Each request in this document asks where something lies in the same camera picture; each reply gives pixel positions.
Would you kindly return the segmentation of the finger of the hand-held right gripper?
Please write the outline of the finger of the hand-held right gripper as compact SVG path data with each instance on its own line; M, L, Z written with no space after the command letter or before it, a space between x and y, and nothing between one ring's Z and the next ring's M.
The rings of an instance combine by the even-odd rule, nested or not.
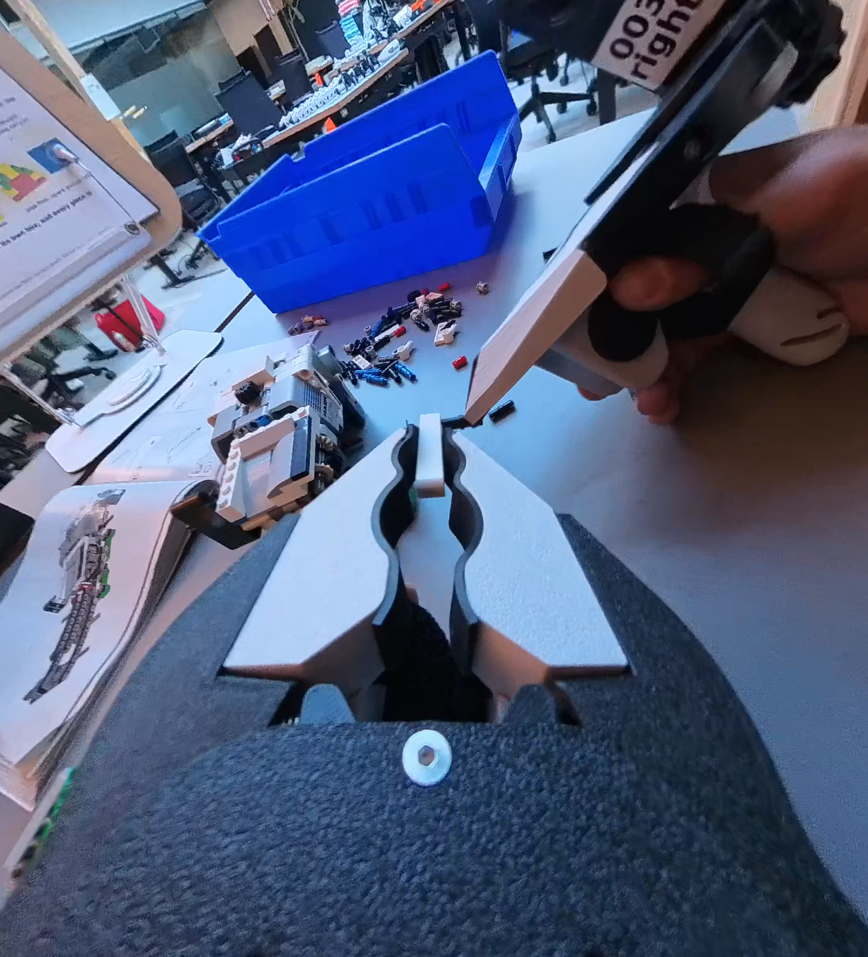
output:
M657 382L667 368L668 347L661 331L639 357L608 360L596 352L587 329L568 329L536 365L595 395L642 389Z
M582 250L556 255L480 349L465 421L478 424L595 303L607 277Z

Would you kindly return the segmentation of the blue plastic bin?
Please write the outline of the blue plastic bin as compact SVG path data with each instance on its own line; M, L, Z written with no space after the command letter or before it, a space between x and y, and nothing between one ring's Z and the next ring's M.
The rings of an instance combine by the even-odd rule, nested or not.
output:
M274 313L485 254L522 139L487 51L280 158L200 231Z

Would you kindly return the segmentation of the red bag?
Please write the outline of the red bag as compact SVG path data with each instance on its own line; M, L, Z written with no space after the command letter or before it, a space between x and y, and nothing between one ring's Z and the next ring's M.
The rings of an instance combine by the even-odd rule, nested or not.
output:
M98 330L120 352L130 354L144 348L141 320L126 296L110 291L93 300L92 309Z

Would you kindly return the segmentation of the pile of small lego pins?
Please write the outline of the pile of small lego pins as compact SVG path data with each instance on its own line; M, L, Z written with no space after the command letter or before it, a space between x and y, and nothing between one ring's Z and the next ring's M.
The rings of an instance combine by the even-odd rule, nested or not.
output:
M339 380L354 386L362 382L386 387L416 382L413 367L421 345L446 350L461 336L464 303L449 281L432 287L409 290L398 305L387 307L342 342L341 355L330 351L319 359L321 372L313 370L316 356L303 353L298 360L285 361L289 374L302 381Z

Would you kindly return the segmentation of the person's right hand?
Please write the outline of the person's right hand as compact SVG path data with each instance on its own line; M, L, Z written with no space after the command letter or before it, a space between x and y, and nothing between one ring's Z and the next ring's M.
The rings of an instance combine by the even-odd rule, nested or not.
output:
M779 264L822 285L843 307L852 336L868 340L868 125L733 153L718 159L710 176L715 202L773 233ZM644 311L673 305L709 282L690 257L656 256L629 261L609 290L620 306ZM637 411L654 424L673 422L692 369L727 339L675 341L659 380L632 391Z

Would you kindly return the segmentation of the black office chair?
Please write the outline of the black office chair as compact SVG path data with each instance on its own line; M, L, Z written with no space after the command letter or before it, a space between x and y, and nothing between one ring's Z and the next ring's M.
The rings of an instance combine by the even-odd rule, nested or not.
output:
M542 88L540 79L543 77L549 83L559 83L562 54L556 47L549 42L529 39L516 30L507 34L503 44L500 60L506 77L518 86L529 84L529 95L518 108L520 120L523 123L528 117L533 117L542 126L548 144L558 140L550 109L563 115L570 106L581 103L588 117L598 117L596 75L587 82L583 92L569 91L565 82L557 89Z

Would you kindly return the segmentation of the instruction sign on stand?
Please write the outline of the instruction sign on stand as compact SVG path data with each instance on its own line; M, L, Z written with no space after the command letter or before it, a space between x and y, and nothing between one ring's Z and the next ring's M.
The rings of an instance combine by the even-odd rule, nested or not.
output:
M175 389L223 337L159 339L130 271L177 237L175 190L98 111L0 27L0 375L119 285L148 344L129 374L62 422L47 453L84 471Z

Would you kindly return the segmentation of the long desk with lego models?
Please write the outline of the long desk with lego models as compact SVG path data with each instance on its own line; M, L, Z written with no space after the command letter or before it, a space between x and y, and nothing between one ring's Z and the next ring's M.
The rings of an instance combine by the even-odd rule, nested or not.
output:
M335 114L340 114L348 106L365 96L369 89L380 82L380 79L391 73L395 68L406 63L409 50L399 41L393 49L394 42L390 42L380 52L380 64L376 68L357 78L348 80L350 75L357 73L360 61L356 66L332 79L327 86L319 88L310 96L303 99L300 105L294 106L287 113L287 118L281 118L277 125L263 124L260 129L273 127L273 134L268 138L273 141L284 139L295 132L300 132L311 126L324 123Z

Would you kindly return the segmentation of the white lego truck model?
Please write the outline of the white lego truck model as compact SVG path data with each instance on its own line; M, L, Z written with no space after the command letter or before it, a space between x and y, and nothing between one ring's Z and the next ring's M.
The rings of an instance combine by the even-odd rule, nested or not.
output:
M339 480L363 443L366 417L347 361L308 343L268 357L213 419L218 478L180 496L170 514L229 549L260 537Z

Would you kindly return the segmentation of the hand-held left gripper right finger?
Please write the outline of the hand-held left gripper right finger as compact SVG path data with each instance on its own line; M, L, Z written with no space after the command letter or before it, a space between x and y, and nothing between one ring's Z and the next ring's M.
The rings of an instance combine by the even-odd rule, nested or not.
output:
M449 640L464 674L499 698L629 667L560 518L459 432L442 438L453 572Z

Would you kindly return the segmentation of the thin white lego plate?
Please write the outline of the thin white lego plate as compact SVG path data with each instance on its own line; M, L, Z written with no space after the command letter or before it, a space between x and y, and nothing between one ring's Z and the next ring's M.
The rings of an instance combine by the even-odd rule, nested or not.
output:
M419 418L414 491L418 499L443 497L446 489L439 413Z

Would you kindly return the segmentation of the lego instruction booklet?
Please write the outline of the lego instruction booklet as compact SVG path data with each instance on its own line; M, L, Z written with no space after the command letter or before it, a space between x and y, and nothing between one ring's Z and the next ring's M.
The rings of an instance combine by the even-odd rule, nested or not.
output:
M0 600L0 795L34 810L80 712L164 594L193 536L171 507L223 469L209 417L317 336L205 360L86 484L45 505Z

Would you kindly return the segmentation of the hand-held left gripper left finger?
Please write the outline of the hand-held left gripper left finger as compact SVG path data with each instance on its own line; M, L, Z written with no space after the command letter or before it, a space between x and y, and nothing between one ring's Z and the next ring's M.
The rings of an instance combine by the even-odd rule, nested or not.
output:
M330 685L357 720L382 718L378 679L404 652L397 544L414 518L419 430L390 437L309 504L222 666L225 676Z

